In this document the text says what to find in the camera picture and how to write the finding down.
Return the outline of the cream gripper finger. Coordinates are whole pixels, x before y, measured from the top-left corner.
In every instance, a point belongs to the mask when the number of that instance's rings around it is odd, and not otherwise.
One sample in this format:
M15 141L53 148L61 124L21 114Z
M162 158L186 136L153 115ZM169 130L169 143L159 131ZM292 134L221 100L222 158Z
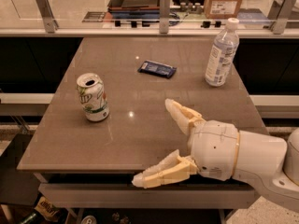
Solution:
M158 164L149 167L133 177L135 187L150 189L184 181L198 173L198 167L191 156L181 157L179 150L167 155Z
M200 113L181 105L175 100L166 99L164 104L172 119L185 135L189 135L197 123L205 122Z

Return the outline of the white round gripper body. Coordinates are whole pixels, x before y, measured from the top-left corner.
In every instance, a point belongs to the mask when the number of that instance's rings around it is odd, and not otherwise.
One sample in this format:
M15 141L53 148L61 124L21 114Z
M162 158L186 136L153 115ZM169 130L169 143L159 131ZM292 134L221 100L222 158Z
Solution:
M232 176L238 129L216 120L199 122L191 130L188 148L203 177L225 181Z

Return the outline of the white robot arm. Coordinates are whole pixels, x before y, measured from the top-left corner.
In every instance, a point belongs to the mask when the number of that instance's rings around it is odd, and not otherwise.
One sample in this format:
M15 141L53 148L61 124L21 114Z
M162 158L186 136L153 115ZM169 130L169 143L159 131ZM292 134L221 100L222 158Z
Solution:
M202 115L167 99L165 108L189 137L190 154L170 153L134 176L132 184L149 189L184 181L191 175L230 178L252 186L268 201L292 211L299 207L298 132L282 138L239 131L233 124L205 120Z

